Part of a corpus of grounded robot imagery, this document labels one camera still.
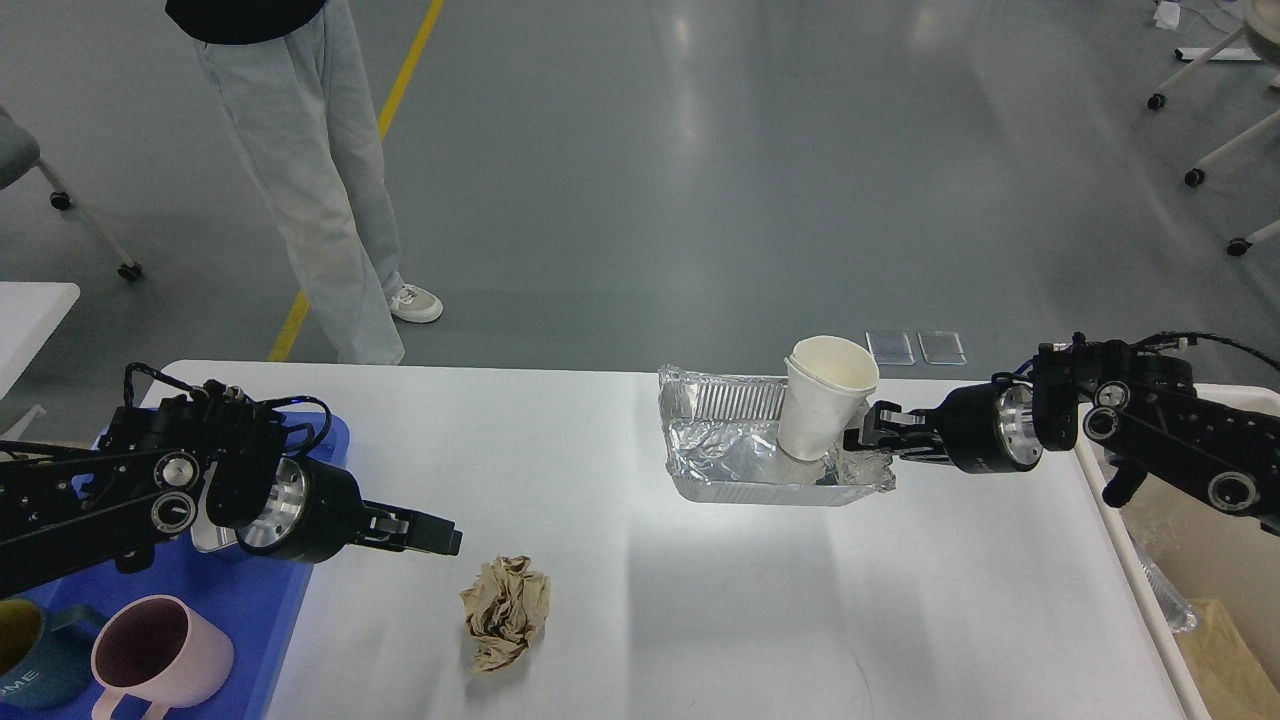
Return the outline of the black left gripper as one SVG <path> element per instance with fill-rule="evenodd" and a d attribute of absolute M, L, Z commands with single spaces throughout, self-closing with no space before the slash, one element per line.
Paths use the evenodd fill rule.
<path fill-rule="evenodd" d="M 265 507 L 236 529 L 236 539 L 253 556 L 319 564 L 358 539 L 375 550 L 457 556 L 463 533 L 452 520 L 417 510 L 364 505 L 355 477 L 343 468 L 284 457 Z"/>

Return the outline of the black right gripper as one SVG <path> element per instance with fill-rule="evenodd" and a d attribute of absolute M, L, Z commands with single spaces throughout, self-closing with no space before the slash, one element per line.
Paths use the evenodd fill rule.
<path fill-rule="evenodd" d="M 1044 452 L 1029 386 L 1002 380 L 955 389 L 940 405 L 940 430 L 931 414 L 877 401 L 845 430 L 844 450 L 951 462 L 970 474 L 1029 471 Z"/>

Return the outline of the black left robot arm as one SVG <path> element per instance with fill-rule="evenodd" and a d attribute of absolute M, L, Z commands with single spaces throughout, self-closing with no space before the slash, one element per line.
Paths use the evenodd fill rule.
<path fill-rule="evenodd" d="M 256 400 L 133 363 L 96 447 L 4 442 L 3 594 L 106 561 L 142 571 L 198 519 L 229 529 L 250 555 L 288 562 L 324 562 L 349 544 L 460 552 L 453 521 L 367 501 L 349 471 L 315 459 L 334 415 L 294 424 L 285 415 L 294 405 L 319 398 Z"/>

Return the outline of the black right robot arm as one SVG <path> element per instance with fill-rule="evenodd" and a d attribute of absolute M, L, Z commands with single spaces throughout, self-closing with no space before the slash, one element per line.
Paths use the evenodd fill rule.
<path fill-rule="evenodd" d="M 844 434 L 847 451 L 882 451 L 969 474 L 1029 471 L 1080 436 L 1110 452 L 1103 501 L 1120 509 L 1147 477 L 1233 518 L 1279 529 L 1279 420 L 1198 396 L 1174 351 L 1204 333 L 1166 331 L 1135 342 L 1042 343 L 1015 372 L 951 391 L 936 407 L 879 401 Z"/>

